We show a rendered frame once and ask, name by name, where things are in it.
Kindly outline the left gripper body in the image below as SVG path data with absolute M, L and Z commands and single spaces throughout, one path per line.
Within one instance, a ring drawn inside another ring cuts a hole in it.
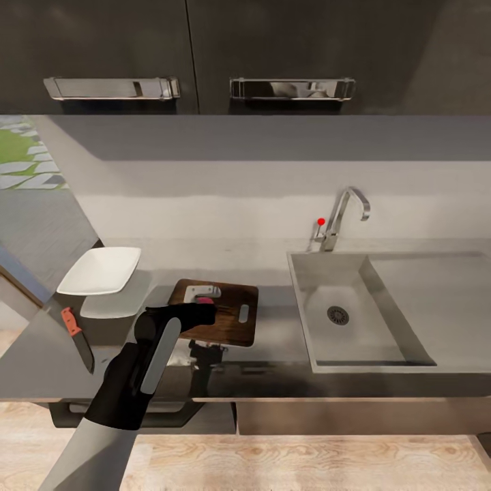
M 215 304 L 180 303 L 179 306 L 186 307 L 192 314 L 192 324 L 189 329 L 197 325 L 213 325 L 215 323 Z

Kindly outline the bowl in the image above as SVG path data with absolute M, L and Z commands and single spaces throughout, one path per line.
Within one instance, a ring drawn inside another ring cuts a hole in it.
M 90 249 L 70 269 L 57 293 L 77 296 L 120 293 L 131 280 L 140 254 L 142 250 L 133 247 Z

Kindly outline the parer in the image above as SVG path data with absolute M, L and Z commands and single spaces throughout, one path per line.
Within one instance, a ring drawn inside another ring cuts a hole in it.
M 71 312 L 71 307 L 64 308 L 63 311 L 60 312 L 60 315 L 63 318 L 63 322 L 67 327 L 68 332 L 70 333 L 72 340 L 74 341 L 80 356 L 82 357 L 83 363 L 86 366 L 87 371 L 91 374 L 93 371 L 93 357 L 91 356 L 90 348 L 88 347 L 85 336 L 82 333 L 82 329 L 77 325 L 76 318 Z

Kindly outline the cutting board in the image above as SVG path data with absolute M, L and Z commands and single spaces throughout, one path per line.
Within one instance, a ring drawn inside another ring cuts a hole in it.
M 180 279 L 175 286 L 167 305 L 173 306 L 184 303 L 187 286 L 202 285 L 213 285 L 221 289 L 221 296 L 208 297 L 208 299 L 213 300 L 213 303 L 203 303 L 215 304 L 215 323 L 213 325 L 197 325 L 194 328 L 180 333 L 180 336 L 224 340 L 225 342 L 243 344 L 253 343 L 259 296 L 257 287 L 244 286 L 242 284 Z M 240 323 L 238 321 L 239 311 L 243 301 L 249 303 L 248 319 L 245 323 Z

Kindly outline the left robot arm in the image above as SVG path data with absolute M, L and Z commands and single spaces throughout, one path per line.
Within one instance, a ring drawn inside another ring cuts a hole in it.
M 104 382 L 73 437 L 38 491 L 119 491 L 150 399 L 180 333 L 215 323 L 213 285 L 187 286 L 184 303 L 145 308 L 126 343 L 107 366 Z

